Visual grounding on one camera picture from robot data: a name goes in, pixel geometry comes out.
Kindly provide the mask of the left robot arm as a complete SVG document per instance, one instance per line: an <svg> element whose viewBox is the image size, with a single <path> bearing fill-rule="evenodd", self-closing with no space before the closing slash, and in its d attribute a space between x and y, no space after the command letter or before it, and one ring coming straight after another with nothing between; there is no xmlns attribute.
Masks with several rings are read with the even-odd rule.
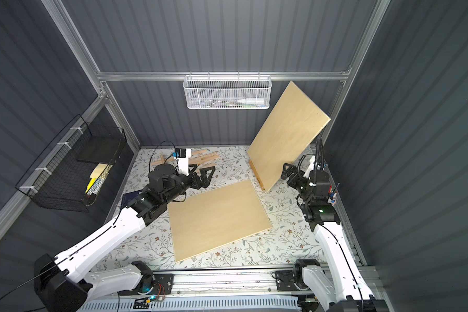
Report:
<svg viewBox="0 0 468 312"><path fill-rule="evenodd" d="M34 290L47 311L77 311L88 301L118 293L135 291L139 295L161 292L162 286L143 261L114 270L92 272L92 268L120 243L149 226L168 205L188 189L208 188L215 168L189 165L184 174L171 164L155 167L142 192L118 215L73 247L35 261Z"/></svg>

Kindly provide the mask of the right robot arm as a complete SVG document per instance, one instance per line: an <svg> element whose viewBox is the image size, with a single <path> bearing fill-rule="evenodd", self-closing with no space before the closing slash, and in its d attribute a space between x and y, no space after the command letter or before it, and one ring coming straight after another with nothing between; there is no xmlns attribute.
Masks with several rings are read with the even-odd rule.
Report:
<svg viewBox="0 0 468 312"><path fill-rule="evenodd" d="M321 245L331 278L315 259L299 259L293 279L299 289L309 289L324 311L389 311L366 284L350 250L341 219L332 205L336 194L330 175L323 169L305 173L298 166L283 164L281 179L298 192L297 206Z"/></svg>

